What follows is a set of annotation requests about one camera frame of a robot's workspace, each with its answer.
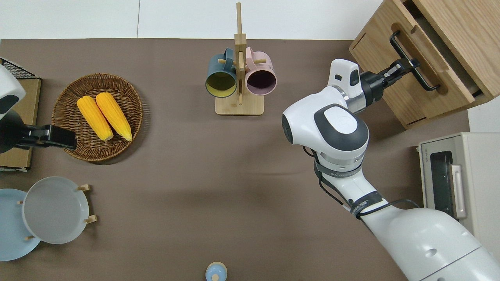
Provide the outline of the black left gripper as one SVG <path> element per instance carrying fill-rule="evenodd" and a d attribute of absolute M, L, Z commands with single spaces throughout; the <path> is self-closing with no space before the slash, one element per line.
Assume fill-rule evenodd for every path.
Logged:
<path fill-rule="evenodd" d="M 72 130 L 47 124 L 44 126 L 31 126 L 24 124 L 20 127 L 20 149 L 28 150 L 32 147 L 58 148 L 75 150 L 77 148 L 76 134 Z"/>

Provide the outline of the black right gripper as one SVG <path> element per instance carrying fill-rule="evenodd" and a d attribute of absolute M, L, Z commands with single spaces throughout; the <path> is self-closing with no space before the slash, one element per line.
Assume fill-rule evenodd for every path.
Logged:
<path fill-rule="evenodd" d="M 404 75 L 420 67 L 417 59 L 397 59 L 387 69 L 379 73 L 364 71 L 360 74 L 361 89 L 364 93 L 366 107 L 379 101 L 384 90 L 395 84 Z"/>

